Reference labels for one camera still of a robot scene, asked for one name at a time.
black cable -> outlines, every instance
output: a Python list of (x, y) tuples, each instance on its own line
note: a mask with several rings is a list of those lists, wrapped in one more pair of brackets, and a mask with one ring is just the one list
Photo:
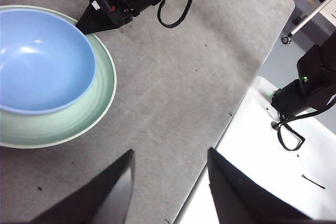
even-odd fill
[(312, 116), (319, 115), (319, 114), (327, 111), (331, 107), (333, 107), (335, 104), (336, 104), (336, 97), (334, 97), (334, 99), (332, 99), (331, 102), (329, 102), (328, 105), (326, 105), (322, 110), (316, 110), (314, 112), (307, 113), (307, 114), (304, 114), (304, 115), (292, 116), (290, 118), (287, 118), (287, 119), (284, 119), (284, 120), (280, 120), (280, 122), (277, 123), (275, 125), (275, 127), (280, 126), (281, 124), (284, 124), (284, 123), (290, 123), (290, 122), (293, 122), (293, 121), (296, 121), (296, 120), (299, 120), (299, 119), (310, 118)]
[[(277, 123), (276, 125), (273, 126), (274, 129), (276, 129), (278, 131), (278, 140), (280, 142), (280, 144), (283, 146), (283, 148), (285, 148), (288, 151), (297, 151), (304, 143), (304, 141), (306, 140), (303, 136), (301, 136), (299, 133), (297, 133), (295, 130), (293, 130), (288, 123), (299, 120), (299, 119), (304, 119), (304, 118), (310, 118), (312, 116), (316, 116), (319, 115), (325, 111), (327, 111), (328, 109), (330, 109), (331, 107), (333, 107), (336, 104), (336, 97), (334, 97), (331, 102), (329, 102), (322, 110), (316, 110), (314, 112), (311, 113), (307, 113), (304, 115), (297, 115), (297, 116), (292, 116), (290, 118), (284, 118), (284, 116), (282, 114), (280, 114), (280, 122)], [(289, 149), (285, 143), (283, 142), (282, 139), (282, 135), (281, 135), (281, 127), (284, 126), (287, 130), (289, 130), (291, 133), (293, 133), (294, 135), (296, 135), (301, 142), (299, 143), (299, 145), (297, 147), (295, 147), (294, 149)]]
[[(282, 135), (281, 135), (281, 127), (282, 126), (284, 126), (288, 131), (290, 131), (291, 133), (293, 133), (294, 135), (296, 135), (300, 139), (301, 142), (294, 149), (289, 149), (285, 145), (285, 143), (283, 142)], [(278, 140), (279, 140), (280, 144), (283, 146), (283, 148), (285, 148), (288, 151), (294, 152), (294, 151), (297, 151), (299, 148), (301, 148), (301, 146), (303, 145), (303, 143), (305, 142), (306, 139), (303, 136), (301, 136), (299, 133), (297, 133), (295, 130), (293, 130), (287, 123), (284, 123), (278, 129)]]
[(163, 25), (166, 28), (175, 28), (176, 26), (178, 26), (187, 16), (192, 2), (193, 2), (193, 0), (188, 0), (187, 4), (185, 6), (185, 9), (184, 9), (181, 17), (178, 19), (178, 21), (176, 21), (172, 24), (165, 24), (161, 19), (161, 10), (162, 10), (162, 7), (164, 6), (164, 4), (166, 3), (166, 0), (162, 0), (160, 5), (159, 5), (159, 9), (157, 10), (158, 11), (158, 20), (159, 20), (160, 24)]
[(324, 72), (327, 72), (327, 73), (336, 73), (336, 70), (325, 68), (325, 67), (322, 67), (321, 70), (323, 70)]

caster wheel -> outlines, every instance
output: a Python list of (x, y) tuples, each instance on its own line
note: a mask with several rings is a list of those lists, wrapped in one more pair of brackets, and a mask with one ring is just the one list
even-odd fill
[(301, 22), (301, 20), (302, 20), (302, 17), (299, 16), (299, 17), (297, 17), (296, 19), (293, 20), (293, 24), (297, 25)]
[(286, 45), (288, 45), (292, 42), (291, 38), (288, 37), (288, 36), (286, 36), (284, 38), (281, 38), (281, 41), (282, 41), (283, 44), (286, 44)]

light green bowl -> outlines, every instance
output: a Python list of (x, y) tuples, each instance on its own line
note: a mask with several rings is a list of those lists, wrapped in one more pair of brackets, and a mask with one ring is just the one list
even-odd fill
[[(0, 9), (22, 7), (45, 10), (76, 23), (69, 16), (42, 7), (10, 5), (0, 6)], [(61, 144), (87, 132), (107, 113), (116, 92), (116, 69), (101, 40), (93, 34), (86, 37), (95, 51), (98, 63), (91, 89), (74, 105), (53, 114), (21, 115), (1, 111), (1, 146), (42, 148)]]

blue bowl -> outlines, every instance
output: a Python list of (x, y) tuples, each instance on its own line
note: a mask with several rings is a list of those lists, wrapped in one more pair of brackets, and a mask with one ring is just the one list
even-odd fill
[(45, 114), (75, 103), (96, 75), (93, 49), (74, 25), (42, 10), (0, 11), (1, 109)]

black strap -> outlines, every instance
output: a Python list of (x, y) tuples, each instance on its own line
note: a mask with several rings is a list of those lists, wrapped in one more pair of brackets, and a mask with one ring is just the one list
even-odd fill
[(178, 19), (178, 21), (168, 25), (168, 24), (165, 24), (161, 19), (161, 10), (162, 10), (162, 7), (164, 6), (164, 4), (166, 3), (166, 0), (162, 0), (160, 5), (159, 5), (159, 9), (157, 10), (158, 11), (158, 20), (159, 20), (160, 24), (163, 25), (166, 28), (175, 28), (176, 26), (178, 26), (187, 16), (192, 2), (193, 2), (193, 0), (188, 0), (187, 5), (185, 6), (185, 9), (184, 9), (181, 17)]
[[(291, 116), (289, 118), (285, 118), (282, 114), (280, 115), (280, 122), (273, 125), (273, 129), (276, 129), (278, 131), (278, 140), (280, 142), (280, 144), (283, 146), (283, 148), (285, 148), (288, 151), (297, 151), (299, 148), (301, 148), (302, 144), (304, 143), (304, 141), (306, 140), (303, 136), (301, 136), (299, 133), (297, 133), (295, 130), (293, 130), (288, 123), (299, 120), (299, 119), (304, 119), (304, 118), (310, 118), (312, 116), (316, 116), (319, 115), (325, 111), (327, 111), (328, 109), (330, 109), (331, 107), (333, 107), (336, 104), (336, 97), (334, 97), (331, 102), (328, 103), (328, 105), (326, 105), (323, 109), (321, 110), (316, 110), (314, 112), (311, 113), (307, 113), (304, 115), (297, 115), (297, 116)], [(301, 139), (301, 143), (294, 149), (289, 149), (285, 143), (282, 140), (282, 136), (281, 136), (281, 127), (284, 126), (286, 129), (288, 129), (291, 133), (293, 133), (294, 135), (296, 135), (297, 137), (299, 137)]]
[[(285, 118), (283, 117), (283, 115), (280, 115), (280, 119), (281, 120), (284, 120)], [(283, 139), (282, 139), (282, 135), (281, 135), (281, 127), (284, 126), (288, 131), (290, 131), (291, 133), (293, 133), (294, 135), (296, 135), (300, 140), (301, 142), (298, 144), (297, 147), (295, 147), (294, 149), (289, 149), (285, 143), (283, 142)], [(278, 140), (280, 142), (280, 144), (283, 146), (283, 148), (285, 148), (286, 150), (290, 151), (290, 152), (294, 152), (294, 151), (297, 151), (299, 148), (301, 148), (301, 146), (303, 145), (304, 141), (306, 140), (303, 136), (301, 136), (299, 133), (297, 133), (295, 130), (293, 130), (287, 123), (284, 123), (282, 125), (279, 126), (279, 129), (278, 129)]]

